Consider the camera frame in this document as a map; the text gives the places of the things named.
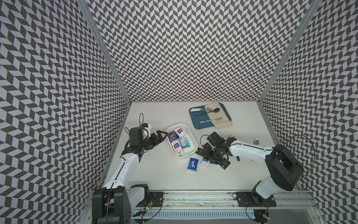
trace checkered wall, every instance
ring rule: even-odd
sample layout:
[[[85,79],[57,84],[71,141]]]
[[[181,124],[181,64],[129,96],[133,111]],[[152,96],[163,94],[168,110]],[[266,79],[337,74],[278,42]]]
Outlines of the checkered wall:
[[[263,104],[281,140],[314,142],[316,162],[301,183],[328,223],[358,223],[357,9],[323,1]],[[291,149],[307,170],[314,154],[300,141]]]
[[[0,223],[73,223],[127,104],[74,0],[0,8]]]
[[[311,0],[87,0],[132,100],[255,100]]]

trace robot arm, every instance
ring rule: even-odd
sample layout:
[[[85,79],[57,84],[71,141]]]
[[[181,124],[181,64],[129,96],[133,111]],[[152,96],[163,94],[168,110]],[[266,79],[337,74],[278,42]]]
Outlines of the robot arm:
[[[127,223],[136,205],[149,196],[147,184],[134,185],[128,193],[126,189],[143,154],[164,141],[167,135],[162,131],[157,131],[157,135],[150,134],[150,128],[150,124],[144,123],[141,127],[130,129],[130,139],[118,161],[116,172],[102,189],[95,190],[92,195],[92,224]]]
[[[92,224],[129,222],[132,209],[148,197],[149,189],[146,184],[132,186],[128,194],[126,188],[129,187],[130,177],[143,154],[164,141],[167,133],[157,131],[157,135],[154,133],[150,135],[150,125],[143,125],[143,127],[130,129],[130,140],[127,141],[118,161],[118,169],[102,189],[94,191]],[[244,206],[247,204],[261,206],[277,191],[293,190],[303,173],[302,165],[283,145],[261,147],[241,142],[234,137],[224,140],[216,132],[212,133],[207,140],[213,147],[209,143],[203,145],[204,158],[210,160],[210,163],[222,163],[229,159],[228,156],[242,156],[267,165],[270,175],[263,181],[259,181],[251,192],[244,192],[244,195],[249,195],[250,200],[245,202]]]
[[[275,147],[263,147],[247,144],[229,137],[224,140],[216,132],[212,133],[206,143],[206,159],[213,163],[228,160],[228,156],[242,156],[266,164],[270,175],[259,181],[251,191],[251,203],[260,206],[279,190],[292,191],[303,173],[302,164],[281,144]]]

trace spoon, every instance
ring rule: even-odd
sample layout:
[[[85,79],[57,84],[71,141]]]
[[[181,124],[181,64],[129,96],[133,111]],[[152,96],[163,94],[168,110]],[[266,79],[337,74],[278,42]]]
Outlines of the spoon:
[[[217,113],[219,111],[220,111],[220,108],[215,108],[213,111],[210,111],[208,113],[212,113],[212,112]]]

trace blue tissue pack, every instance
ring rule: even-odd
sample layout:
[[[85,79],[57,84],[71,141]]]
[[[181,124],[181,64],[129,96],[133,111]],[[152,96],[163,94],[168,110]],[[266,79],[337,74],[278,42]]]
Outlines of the blue tissue pack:
[[[194,159],[194,158],[190,158],[190,162],[189,162],[189,166],[188,166],[188,170],[196,172],[197,171],[197,167],[198,167],[198,159]]]
[[[168,133],[168,138],[169,138],[169,141],[170,141],[170,142],[173,142],[173,141],[179,139],[175,132],[170,132],[170,133]]]

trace wire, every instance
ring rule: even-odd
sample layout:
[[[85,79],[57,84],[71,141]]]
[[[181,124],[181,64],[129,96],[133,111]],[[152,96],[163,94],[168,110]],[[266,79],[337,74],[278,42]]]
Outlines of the wire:
[[[289,140],[287,140],[285,143],[283,143],[283,145],[282,145],[280,148],[282,148],[284,145],[286,145],[287,142],[289,142],[291,139],[293,139],[293,138],[296,137],[296,136],[303,136],[303,137],[307,138],[308,141],[311,143],[311,145],[312,145],[312,147],[313,147],[313,152],[314,152],[313,163],[312,163],[312,165],[311,165],[311,168],[309,169],[309,171],[308,171],[303,177],[301,177],[301,178],[299,179],[299,180],[301,180],[302,178],[306,177],[306,176],[311,172],[311,170],[312,170],[312,168],[313,168],[313,165],[314,165],[314,163],[316,162],[316,148],[314,147],[314,144],[313,144],[313,142],[311,141],[311,139],[310,139],[308,136],[305,136],[305,135],[303,135],[303,134],[297,134],[297,135],[292,136]]]
[[[107,214],[106,214],[106,224],[108,224],[108,207],[109,207],[109,203],[110,203],[110,193],[111,193],[111,190],[109,190],[108,191],[108,194],[107,194]]]
[[[124,130],[127,132],[127,134],[129,135],[129,139],[128,140],[131,140],[131,135],[129,134],[129,128],[127,127],[124,127]]]
[[[245,208],[245,213],[246,213],[246,215],[247,215],[247,217],[249,217],[250,219],[251,219],[251,217],[248,215],[248,213],[247,213],[247,207],[249,207],[250,205],[254,205],[255,207],[257,207],[255,204],[248,204],[247,206],[246,206],[246,208]]]
[[[151,220],[152,218],[154,218],[154,217],[160,212],[160,210],[161,210],[162,207],[163,207],[163,204],[161,204],[161,207],[160,207],[159,211],[158,211],[155,215],[153,215],[150,219],[148,219],[147,221],[149,221],[149,220]]]
[[[147,138],[148,138],[148,136],[149,136],[149,132],[148,132],[148,130],[147,130],[147,129],[145,129],[145,128],[142,128],[142,130],[145,130],[145,131],[147,132],[147,136],[145,137],[145,139],[147,139]]]
[[[236,194],[236,193],[232,193],[231,196],[235,199],[238,199],[237,195],[236,195],[236,197],[234,197],[234,194]]]
[[[140,115],[142,115],[142,118],[143,118],[142,123],[140,122]],[[144,123],[144,115],[143,115],[143,113],[140,113],[140,115],[139,115],[139,126],[142,126]]]
[[[264,149],[264,148],[259,148],[257,146],[251,146],[251,145],[246,145],[246,144],[243,144],[243,143],[235,143],[235,144],[231,144],[230,146],[234,146],[234,145],[244,145],[244,146],[250,146],[252,148],[258,148],[258,149],[261,149],[261,150],[265,150],[265,151],[273,151],[274,149]]]
[[[250,205],[254,205],[255,207],[260,207],[260,206],[257,206],[257,205],[255,205],[255,204],[248,204],[247,206],[246,206],[246,208],[245,208],[245,213],[246,213],[246,215],[247,215],[247,217],[249,217],[250,219],[251,219],[251,217],[248,215],[248,213],[247,213],[247,207],[249,207]],[[269,203],[268,202],[266,202],[266,205],[267,205],[267,207],[266,207],[266,211],[265,211],[265,214],[266,213],[268,213],[268,211],[269,211]]]
[[[204,137],[204,136],[209,136],[209,135],[207,135],[207,134],[204,134],[204,135],[202,135],[201,137],[200,137],[200,145],[203,147],[203,144],[201,143],[201,138],[202,137]]]

